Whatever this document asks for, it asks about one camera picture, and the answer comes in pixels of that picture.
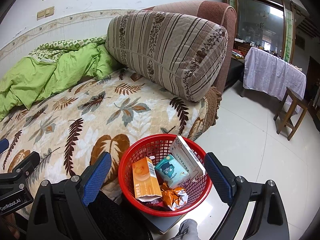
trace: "green comforter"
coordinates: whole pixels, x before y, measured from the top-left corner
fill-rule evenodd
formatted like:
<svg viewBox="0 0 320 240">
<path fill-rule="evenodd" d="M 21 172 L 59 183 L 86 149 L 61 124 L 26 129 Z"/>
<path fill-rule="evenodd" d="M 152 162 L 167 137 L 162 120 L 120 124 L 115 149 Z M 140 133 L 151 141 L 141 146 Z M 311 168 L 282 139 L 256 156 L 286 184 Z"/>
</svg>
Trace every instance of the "green comforter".
<svg viewBox="0 0 320 240">
<path fill-rule="evenodd" d="M 103 79 L 119 63 L 108 53 L 106 37 L 54 41 L 23 57 L 0 81 L 0 121 L 14 106 L 31 105 L 62 92 L 84 76 Z"/>
</svg>

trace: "teal tissue package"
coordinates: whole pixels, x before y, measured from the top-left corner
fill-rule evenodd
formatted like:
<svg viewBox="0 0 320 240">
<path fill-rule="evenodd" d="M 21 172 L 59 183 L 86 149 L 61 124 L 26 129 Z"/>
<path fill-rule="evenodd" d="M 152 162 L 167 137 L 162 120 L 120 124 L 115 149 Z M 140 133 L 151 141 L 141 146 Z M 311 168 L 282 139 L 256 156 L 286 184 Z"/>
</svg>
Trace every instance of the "teal tissue package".
<svg viewBox="0 0 320 240">
<path fill-rule="evenodd" d="M 169 154 L 162 159 L 155 167 L 161 178 L 168 184 L 169 188 L 176 188 L 180 183 L 189 178 L 189 173 L 177 160 Z"/>
</svg>

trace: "crumpled orange wrapper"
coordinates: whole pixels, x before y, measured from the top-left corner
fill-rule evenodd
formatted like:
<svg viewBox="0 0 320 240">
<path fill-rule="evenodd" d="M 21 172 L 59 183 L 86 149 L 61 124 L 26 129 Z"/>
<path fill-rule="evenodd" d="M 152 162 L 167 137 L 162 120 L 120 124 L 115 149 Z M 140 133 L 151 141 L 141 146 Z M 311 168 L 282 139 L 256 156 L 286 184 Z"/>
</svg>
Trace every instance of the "crumpled orange wrapper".
<svg viewBox="0 0 320 240">
<path fill-rule="evenodd" d="M 184 206 L 188 201 L 188 194 L 183 187 L 171 189 L 166 183 L 160 186 L 162 200 L 172 210 L 175 211 Z"/>
</svg>

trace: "pillow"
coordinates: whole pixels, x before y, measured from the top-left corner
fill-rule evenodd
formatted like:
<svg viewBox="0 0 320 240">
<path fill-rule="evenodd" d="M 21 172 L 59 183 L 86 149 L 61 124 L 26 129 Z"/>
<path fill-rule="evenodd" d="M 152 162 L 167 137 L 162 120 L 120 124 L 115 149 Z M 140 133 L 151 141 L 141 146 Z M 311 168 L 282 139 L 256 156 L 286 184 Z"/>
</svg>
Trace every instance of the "pillow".
<svg viewBox="0 0 320 240">
<path fill-rule="evenodd" d="M 216 79 L 227 30 L 178 13 L 138 12 L 111 20 L 106 48 L 120 63 L 175 95 L 197 102 Z"/>
</svg>

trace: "basket rim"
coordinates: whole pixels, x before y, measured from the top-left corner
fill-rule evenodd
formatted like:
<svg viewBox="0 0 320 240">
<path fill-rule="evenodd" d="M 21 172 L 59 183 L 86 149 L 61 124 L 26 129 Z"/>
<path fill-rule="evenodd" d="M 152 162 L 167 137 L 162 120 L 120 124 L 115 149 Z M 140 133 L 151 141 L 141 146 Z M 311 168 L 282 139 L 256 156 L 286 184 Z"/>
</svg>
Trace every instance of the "basket rim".
<svg viewBox="0 0 320 240">
<path fill-rule="evenodd" d="M 185 208 L 179 208 L 178 210 L 175 211 L 158 211 L 158 210 L 154 210 L 152 208 L 148 208 L 145 205 L 143 205 L 142 203 L 140 203 L 138 200 L 136 200 L 131 193 L 129 192 L 129 190 L 127 189 L 127 187 L 125 186 L 125 182 L 124 182 L 124 174 L 121 172 L 124 169 L 125 163 L 127 163 L 127 160 L 129 159 L 129 153 L 132 151 L 133 148 L 136 148 L 139 145 L 145 145 L 146 141 L 150 141 L 150 139 L 153 139 L 154 141 L 157 140 L 170 140 L 173 141 L 176 138 L 176 134 L 154 134 L 154 135 L 150 135 L 147 137 L 144 137 L 138 141 L 136 141 L 134 144 L 132 144 L 124 153 L 124 155 L 121 158 L 120 161 L 120 165 L 119 165 L 119 170 L 118 170 L 118 179 L 119 179 L 119 185 L 120 188 L 124 194 L 124 196 L 126 197 L 126 199 L 136 208 L 138 208 L 139 210 L 153 215 L 153 216 L 158 216 L 158 217 L 174 217 L 174 216 L 180 216 L 183 215 L 185 213 L 190 212 L 191 210 L 195 209 L 198 205 L 200 205 L 208 196 L 211 188 L 212 188 L 212 182 L 211 179 L 209 178 L 208 174 L 207 176 L 207 180 L 206 180 L 206 185 L 204 187 L 204 190 L 202 191 L 201 195 L 197 198 L 197 200 L 194 201 L 194 204 L 185 207 Z M 190 146 L 190 148 L 192 148 L 193 150 L 195 150 L 197 152 L 198 155 L 200 155 L 202 157 L 202 159 L 204 159 L 204 156 L 206 155 L 206 152 L 199 146 L 197 145 L 195 142 L 191 141 L 188 138 L 183 137 L 183 139 L 186 141 L 186 143 Z"/>
</svg>

